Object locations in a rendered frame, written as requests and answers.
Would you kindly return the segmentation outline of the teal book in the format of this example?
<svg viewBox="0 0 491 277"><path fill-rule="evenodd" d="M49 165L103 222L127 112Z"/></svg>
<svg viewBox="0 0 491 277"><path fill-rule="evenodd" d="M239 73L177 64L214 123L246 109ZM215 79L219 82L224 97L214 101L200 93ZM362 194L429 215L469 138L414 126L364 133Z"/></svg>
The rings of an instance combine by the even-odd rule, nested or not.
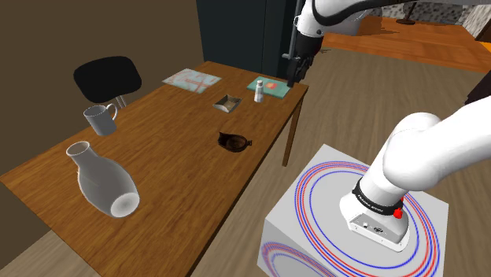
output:
<svg viewBox="0 0 491 277"><path fill-rule="evenodd" d="M261 80L263 83L263 93L275 98L284 99L290 90L290 87L287 86L287 83L275 79L269 79L263 76L258 76L247 86L247 89L255 91L257 87L257 82L259 80Z"/></svg>

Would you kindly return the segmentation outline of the dark tall cabinet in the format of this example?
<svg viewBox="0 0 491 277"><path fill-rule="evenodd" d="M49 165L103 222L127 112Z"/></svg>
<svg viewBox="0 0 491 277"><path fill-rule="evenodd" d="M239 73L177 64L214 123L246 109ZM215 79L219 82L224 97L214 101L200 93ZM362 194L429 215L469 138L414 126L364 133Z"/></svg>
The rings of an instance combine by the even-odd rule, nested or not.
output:
<svg viewBox="0 0 491 277"><path fill-rule="evenodd" d="M297 0L196 0L204 59L286 78Z"/></svg>

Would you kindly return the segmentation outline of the grey square dish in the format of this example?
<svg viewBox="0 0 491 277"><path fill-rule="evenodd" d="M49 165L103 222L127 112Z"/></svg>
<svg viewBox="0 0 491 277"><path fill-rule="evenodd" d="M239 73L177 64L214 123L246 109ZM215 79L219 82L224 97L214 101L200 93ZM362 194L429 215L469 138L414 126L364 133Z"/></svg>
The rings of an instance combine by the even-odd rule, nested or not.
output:
<svg viewBox="0 0 491 277"><path fill-rule="evenodd" d="M218 110L224 111L225 113L231 113L238 107L241 101L241 98L236 98L226 94L212 106Z"/></svg>

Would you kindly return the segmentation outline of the pale patterned paper sheet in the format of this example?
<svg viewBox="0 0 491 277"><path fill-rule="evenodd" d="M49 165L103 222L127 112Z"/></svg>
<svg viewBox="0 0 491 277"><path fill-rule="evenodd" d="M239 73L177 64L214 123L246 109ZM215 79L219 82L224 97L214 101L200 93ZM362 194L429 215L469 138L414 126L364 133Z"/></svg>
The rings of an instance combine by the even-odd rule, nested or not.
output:
<svg viewBox="0 0 491 277"><path fill-rule="evenodd" d="M179 87L197 94L203 93L207 88L221 80L218 76L209 75L203 72L185 68L180 72L169 76L163 83Z"/></svg>

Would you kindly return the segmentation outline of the dark brown bowl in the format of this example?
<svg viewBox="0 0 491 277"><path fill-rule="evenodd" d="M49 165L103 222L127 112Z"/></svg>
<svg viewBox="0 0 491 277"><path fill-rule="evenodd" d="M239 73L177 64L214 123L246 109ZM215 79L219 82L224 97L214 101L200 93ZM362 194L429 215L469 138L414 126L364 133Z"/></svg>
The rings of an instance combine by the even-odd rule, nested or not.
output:
<svg viewBox="0 0 491 277"><path fill-rule="evenodd" d="M219 133L219 138L217 139L217 142L224 149L234 153L242 152L248 146L252 145L252 141L247 140L242 135L227 134L223 132Z"/></svg>

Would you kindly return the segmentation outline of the white ringed robot stand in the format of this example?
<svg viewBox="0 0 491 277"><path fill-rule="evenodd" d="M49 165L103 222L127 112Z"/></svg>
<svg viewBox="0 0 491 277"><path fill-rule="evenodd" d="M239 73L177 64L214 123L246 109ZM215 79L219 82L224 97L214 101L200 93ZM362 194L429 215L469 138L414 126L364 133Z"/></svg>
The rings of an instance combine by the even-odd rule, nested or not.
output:
<svg viewBox="0 0 491 277"><path fill-rule="evenodd" d="M270 277L443 277L447 203L405 195L410 237L400 252L348 228L339 201L367 169L321 146L266 216L258 266Z"/></svg>

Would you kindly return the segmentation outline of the brown wooden table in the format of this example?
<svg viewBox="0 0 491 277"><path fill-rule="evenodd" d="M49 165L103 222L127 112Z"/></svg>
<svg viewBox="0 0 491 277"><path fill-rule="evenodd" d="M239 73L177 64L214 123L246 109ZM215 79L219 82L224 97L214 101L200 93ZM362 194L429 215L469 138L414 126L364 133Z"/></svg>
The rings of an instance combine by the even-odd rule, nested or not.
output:
<svg viewBox="0 0 491 277"><path fill-rule="evenodd" d="M201 94L169 85L121 109L116 132L87 128L4 175L7 186L103 277L187 277L201 259L288 120L307 86L284 99L253 99L254 72L207 61L199 72L221 78ZM212 105L241 98L231 113ZM224 149L219 133L252 141ZM89 204L77 167L66 154L75 142L125 168L138 189L138 208L115 219Z"/></svg>

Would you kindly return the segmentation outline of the black chair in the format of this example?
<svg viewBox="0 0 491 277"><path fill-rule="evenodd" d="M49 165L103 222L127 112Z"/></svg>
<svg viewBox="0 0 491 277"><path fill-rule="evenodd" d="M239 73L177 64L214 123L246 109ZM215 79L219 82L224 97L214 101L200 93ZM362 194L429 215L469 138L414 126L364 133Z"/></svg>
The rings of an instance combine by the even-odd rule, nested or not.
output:
<svg viewBox="0 0 491 277"><path fill-rule="evenodd" d="M104 103L136 92L142 78L133 61L124 56L103 57L80 65L73 79L83 96L93 103Z"/></svg>

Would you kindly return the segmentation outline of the grey mug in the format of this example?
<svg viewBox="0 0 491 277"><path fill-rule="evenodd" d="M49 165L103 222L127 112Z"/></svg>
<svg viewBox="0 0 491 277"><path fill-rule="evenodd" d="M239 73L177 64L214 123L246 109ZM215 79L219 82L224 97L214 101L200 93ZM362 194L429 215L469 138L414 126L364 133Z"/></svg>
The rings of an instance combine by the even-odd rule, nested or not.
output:
<svg viewBox="0 0 491 277"><path fill-rule="evenodd" d="M111 135L116 131L115 119L117 114L118 108L113 103L94 105L83 112L91 127L100 136Z"/></svg>

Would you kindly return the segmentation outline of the grey vase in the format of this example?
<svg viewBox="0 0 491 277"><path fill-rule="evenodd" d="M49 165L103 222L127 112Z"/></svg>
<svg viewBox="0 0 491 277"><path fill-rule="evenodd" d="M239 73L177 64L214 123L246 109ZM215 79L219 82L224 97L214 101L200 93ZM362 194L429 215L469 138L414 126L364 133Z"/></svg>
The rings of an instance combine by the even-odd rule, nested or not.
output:
<svg viewBox="0 0 491 277"><path fill-rule="evenodd" d="M112 218L122 218L138 208L137 187L122 166L99 156L87 141L70 145L66 154L78 167L80 191L96 209Z"/></svg>

